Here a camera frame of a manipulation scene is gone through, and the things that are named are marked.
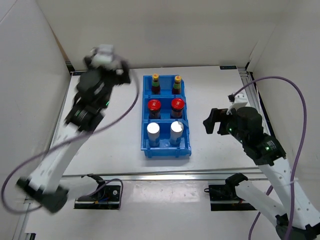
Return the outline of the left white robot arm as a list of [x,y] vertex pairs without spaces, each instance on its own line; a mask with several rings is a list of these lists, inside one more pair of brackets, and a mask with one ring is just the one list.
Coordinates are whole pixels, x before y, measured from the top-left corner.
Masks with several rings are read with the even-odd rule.
[[38,167],[29,175],[21,176],[16,186],[49,213],[60,211],[67,201],[89,195],[100,200],[105,194],[102,178],[85,175],[80,182],[62,182],[62,176],[81,146],[94,134],[102,132],[122,120],[126,110],[118,119],[99,128],[108,108],[115,86],[130,84],[130,68],[123,59],[111,61],[108,57],[86,56],[87,70],[83,72],[75,87],[72,107],[66,115],[65,130],[56,144],[47,152]]

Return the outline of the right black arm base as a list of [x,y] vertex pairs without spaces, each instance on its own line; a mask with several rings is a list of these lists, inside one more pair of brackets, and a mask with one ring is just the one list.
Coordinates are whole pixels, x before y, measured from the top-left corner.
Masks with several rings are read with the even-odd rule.
[[212,212],[255,211],[248,202],[236,195],[236,187],[248,178],[242,173],[235,173],[225,180],[224,184],[211,184],[203,191],[209,194]]

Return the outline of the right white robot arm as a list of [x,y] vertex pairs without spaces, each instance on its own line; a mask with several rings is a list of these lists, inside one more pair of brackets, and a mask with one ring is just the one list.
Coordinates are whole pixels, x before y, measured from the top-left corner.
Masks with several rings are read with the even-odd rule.
[[249,106],[239,109],[213,108],[203,121],[207,134],[230,135],[241,145],[246,155],[267,177],[280,202],[256,188],[242,173],[235,173],[211,196],[217,200],[241,199],[264,215],[282,240],[315,240],[320,235],[320,213],[312,205],[299,183],[291,179],[293,170],[280,142],[264,132],[263,118]]

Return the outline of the red-lid chili jar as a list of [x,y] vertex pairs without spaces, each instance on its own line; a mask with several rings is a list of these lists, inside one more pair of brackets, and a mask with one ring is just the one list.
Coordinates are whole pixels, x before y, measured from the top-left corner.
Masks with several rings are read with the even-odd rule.
[[181,98],[174,98],[171,101],[171,118],[181,119],[183,116],[183,110],[185,107],[185,102]]
[[149,119],[161,118],[161,102],[158,99],[151,99],[148,104]]

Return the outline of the yellow-capped sauce bottle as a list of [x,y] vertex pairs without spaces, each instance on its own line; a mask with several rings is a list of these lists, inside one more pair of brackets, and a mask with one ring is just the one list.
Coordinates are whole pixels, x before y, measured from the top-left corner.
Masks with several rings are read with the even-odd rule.
[[161,92],[161,86],[159,82],[159,75],[154,73],[152,75],[152,82],[151,82],[151,91],[154,95],[159,95]]
[[181,94],[181,92],[182,92],[181,82],[182,82],[181,76],[176,75],[174,77],[174,82],[173,82],[172,91],[171,91],[173,95],[180,95]]

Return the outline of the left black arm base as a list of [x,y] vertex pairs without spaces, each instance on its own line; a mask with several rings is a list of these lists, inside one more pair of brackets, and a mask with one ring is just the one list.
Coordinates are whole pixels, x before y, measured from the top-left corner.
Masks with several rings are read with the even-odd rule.
[[74,201],[76,210],[119,210],[122,205],[124,183],[119,178],[105,180],[96,174],[87,174],[97,183],[97,188],[89,195]]

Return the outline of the silver-lid bead jar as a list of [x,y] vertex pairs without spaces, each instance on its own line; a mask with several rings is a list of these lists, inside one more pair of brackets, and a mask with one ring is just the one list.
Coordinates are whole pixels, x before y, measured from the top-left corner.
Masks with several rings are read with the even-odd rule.
[[181,142],[181,138],[183,135],[183,131],[184,131],[184,125],[182,122],[180,121],[174,121],[171,125],[170,125],[170,144],[177,146],[180,144]]
[[151,122],[146,127],[148,143],[152,148],[156,148],[160,145],[160,126],[156,122]]

